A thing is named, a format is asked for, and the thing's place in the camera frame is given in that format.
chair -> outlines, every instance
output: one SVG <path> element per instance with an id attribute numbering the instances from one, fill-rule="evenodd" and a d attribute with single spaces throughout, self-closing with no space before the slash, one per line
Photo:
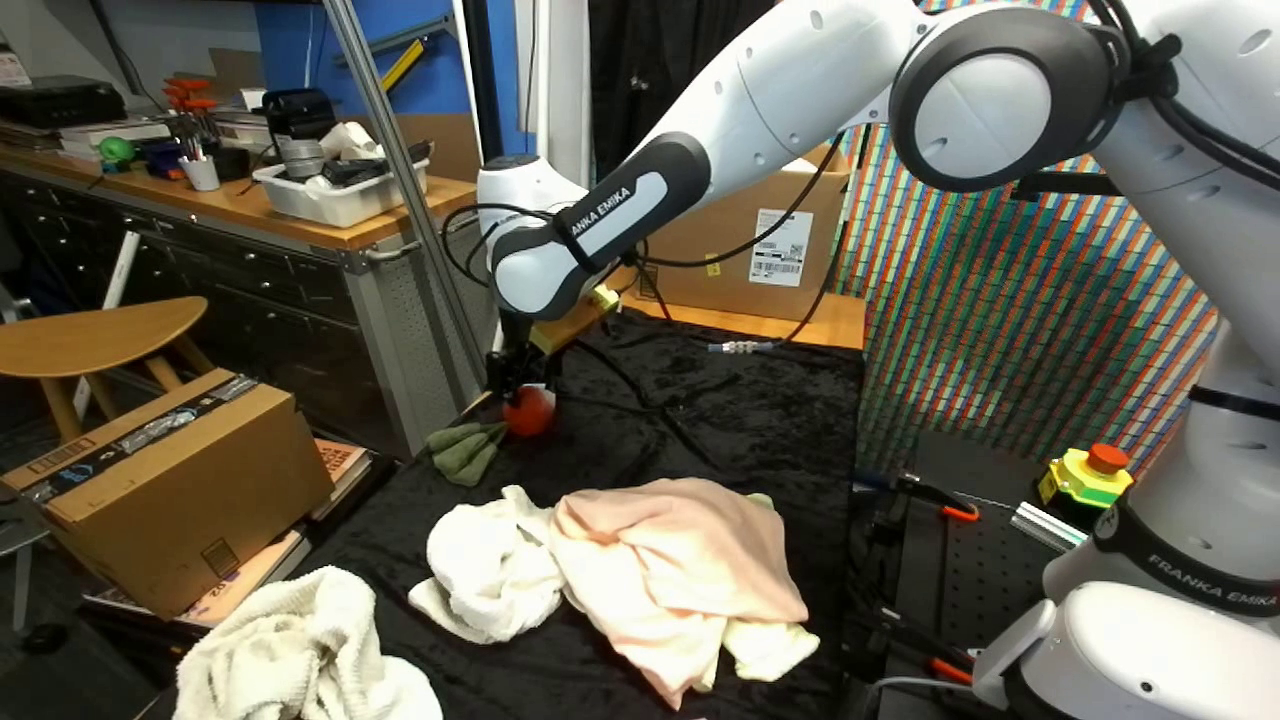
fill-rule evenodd
<path id="1" fill-rule="evenodd" d="M 71 406 L 66 378 L 82 378 L 103 415 L 118 415 L 103 372 L 141 363 L 159 393 L 181 388 L 184 378 L 166 360 L 171 350 L 184 357 L 192 372 L 211 368 L 186 339 L 203 311 L 203 295 L 171 295 L 0 324 L 0 374 L 37 378 L 61 441 L 71 441 L 82 424 Z"/>

